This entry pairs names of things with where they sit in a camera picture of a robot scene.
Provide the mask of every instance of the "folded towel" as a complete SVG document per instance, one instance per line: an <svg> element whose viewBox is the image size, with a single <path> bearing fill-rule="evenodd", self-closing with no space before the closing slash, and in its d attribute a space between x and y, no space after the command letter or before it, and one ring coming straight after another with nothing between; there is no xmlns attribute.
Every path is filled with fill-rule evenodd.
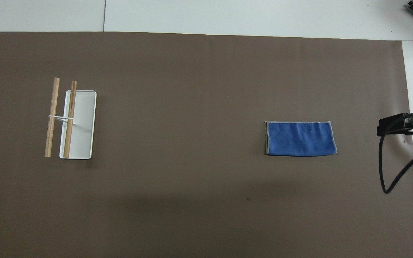
<svg viewBox="0 0 413 258"><path fill-rule="evenodd" d="M337 153L331 121L266 123L268 155L310 157Z"/></svg>

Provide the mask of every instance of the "white floor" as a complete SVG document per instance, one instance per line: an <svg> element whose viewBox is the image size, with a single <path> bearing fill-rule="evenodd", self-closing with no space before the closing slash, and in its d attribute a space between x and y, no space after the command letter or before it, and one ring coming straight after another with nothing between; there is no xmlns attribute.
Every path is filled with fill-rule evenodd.
<svg viewBox="0 0 413 258"><path fill-rule="evenodd" d="M139 31L402 40L413 111L413 16L404 9L407 1L0 0L0 31Z"/></svg>

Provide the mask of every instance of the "blue cloth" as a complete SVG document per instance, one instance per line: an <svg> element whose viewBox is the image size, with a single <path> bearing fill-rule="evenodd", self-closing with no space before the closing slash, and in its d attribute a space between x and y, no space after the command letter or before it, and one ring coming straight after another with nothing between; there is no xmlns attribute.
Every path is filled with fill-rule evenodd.
<svg viewBox="0 0 413 258"><path fill-rule="evenodd" d="M267 154L325 156L337 153L331 121L267 123Z"/></svg>

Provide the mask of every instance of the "wooden rod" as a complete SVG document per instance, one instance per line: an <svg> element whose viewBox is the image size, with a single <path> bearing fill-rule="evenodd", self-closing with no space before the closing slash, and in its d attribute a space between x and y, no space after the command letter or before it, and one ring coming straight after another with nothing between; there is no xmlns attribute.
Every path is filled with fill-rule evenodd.
<svg viewBox="0 0 413 258"><path fill-rule="evenodd" d="M77 82L71 82L71 92L69 95L69 118L74 118L74 103L76 102L76 88ZM69 157L69 149L71 147L71 134L72 134L72 119L68 119L66 126L65 147L63 150L63 157Z"/></svg>
<svg viewBox="0 0 413 258"><path fill-rule="evenodd" d="M54 86L52 89L52 99L51 99L51 116L55 116L57 109L57 99L58 99L58 87L60 85L60 79L54 78ZM46 139L46 150L44 152L44 157L50 157L52 152L52 138L54 136L54 122L53 117L49 117L49 125L47 127L47 139Z"/></svg>

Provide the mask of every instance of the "brown mat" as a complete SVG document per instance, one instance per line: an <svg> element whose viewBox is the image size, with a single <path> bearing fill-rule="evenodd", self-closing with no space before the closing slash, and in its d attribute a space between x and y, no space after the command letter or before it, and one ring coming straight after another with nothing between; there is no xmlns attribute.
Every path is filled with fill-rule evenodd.
<svg viewBox="0 0 413 258"><path fill-rule="evenodd" d="M71 80L90 160L45 158ZM380 118L408 111L397 41L0 33L0 257L413 257L413 169L385 195ZM338 153L272 157L266 120L332 121ZM413 157L385 141L387 185Z"/></svg>

